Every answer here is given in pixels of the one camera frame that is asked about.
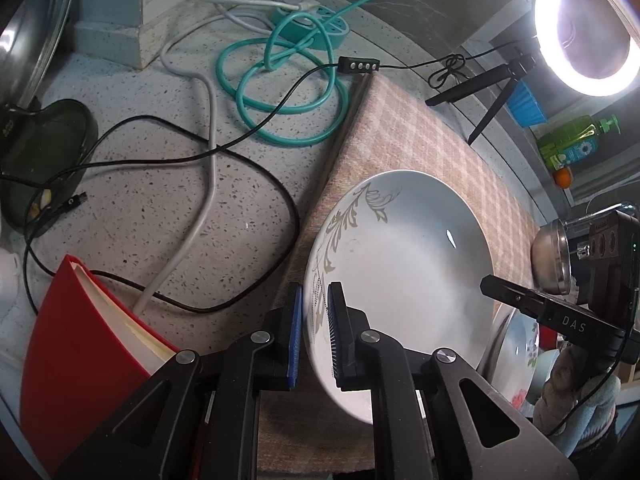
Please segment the gloved right hand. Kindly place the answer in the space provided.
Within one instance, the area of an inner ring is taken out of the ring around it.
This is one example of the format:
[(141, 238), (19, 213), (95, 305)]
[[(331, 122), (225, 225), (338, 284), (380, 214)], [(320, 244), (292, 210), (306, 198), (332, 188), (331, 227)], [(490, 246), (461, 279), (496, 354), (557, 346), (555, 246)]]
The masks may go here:
[(584, 350), (568, 344), (534, 407), (534, 426), (565, 456), (596, 444), (614, 427), (620, 378), (604, 373), (579, 385), (586, 357)]

